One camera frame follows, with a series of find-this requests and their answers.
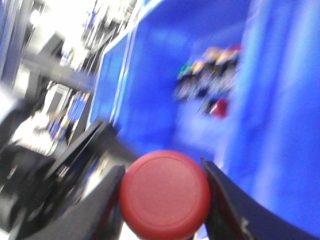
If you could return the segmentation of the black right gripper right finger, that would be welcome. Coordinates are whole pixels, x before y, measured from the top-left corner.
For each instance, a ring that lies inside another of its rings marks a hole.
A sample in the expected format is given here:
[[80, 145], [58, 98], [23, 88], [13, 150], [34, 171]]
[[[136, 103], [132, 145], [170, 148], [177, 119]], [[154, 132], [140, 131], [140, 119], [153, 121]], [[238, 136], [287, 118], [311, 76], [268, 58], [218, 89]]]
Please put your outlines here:
[[260, 205], [212, 161], [201, 159], [210, 187], [205, 221], [210, 240], [315, 240], [316, 236]]

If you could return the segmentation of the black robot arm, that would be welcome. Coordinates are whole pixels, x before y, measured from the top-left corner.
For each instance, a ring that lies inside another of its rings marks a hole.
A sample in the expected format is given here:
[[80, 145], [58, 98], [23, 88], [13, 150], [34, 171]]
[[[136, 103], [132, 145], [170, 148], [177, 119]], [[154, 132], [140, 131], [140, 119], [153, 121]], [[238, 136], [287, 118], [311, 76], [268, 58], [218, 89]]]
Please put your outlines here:
[[95, 121], [60, 158], [16, 143], [0, 152], [0, 228], [11, 240], [312, 240], [213, 162], [173, 150], [134, 156]]

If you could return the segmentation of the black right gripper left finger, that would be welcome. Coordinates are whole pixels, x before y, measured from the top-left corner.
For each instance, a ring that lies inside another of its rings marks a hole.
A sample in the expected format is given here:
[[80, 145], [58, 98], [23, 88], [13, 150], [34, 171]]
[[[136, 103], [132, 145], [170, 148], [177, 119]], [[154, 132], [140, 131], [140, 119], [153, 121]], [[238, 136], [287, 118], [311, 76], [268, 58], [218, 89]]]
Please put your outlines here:
[[112, 167], [84, 200], [27, 239], [117, 240], [122, 227], [118, 199], [124, 174], [123, 165]]

